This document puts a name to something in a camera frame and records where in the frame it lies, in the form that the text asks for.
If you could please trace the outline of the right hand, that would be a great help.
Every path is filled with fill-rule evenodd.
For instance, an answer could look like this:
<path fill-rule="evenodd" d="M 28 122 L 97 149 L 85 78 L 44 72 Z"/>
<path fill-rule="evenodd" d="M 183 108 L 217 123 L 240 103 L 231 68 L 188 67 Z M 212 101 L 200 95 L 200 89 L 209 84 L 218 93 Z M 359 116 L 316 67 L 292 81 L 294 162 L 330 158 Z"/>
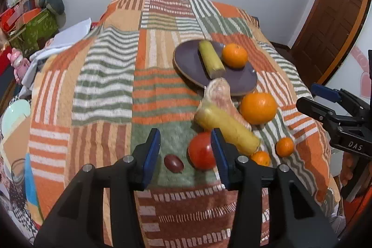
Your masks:
<path fill-rule="evenodd" d="M 354 156 L 344 152 L 342 158 L 342 168 L 340 171 L 340 182 L 345 186 L 352 179 L 352 170 L 354 167 Z"/>

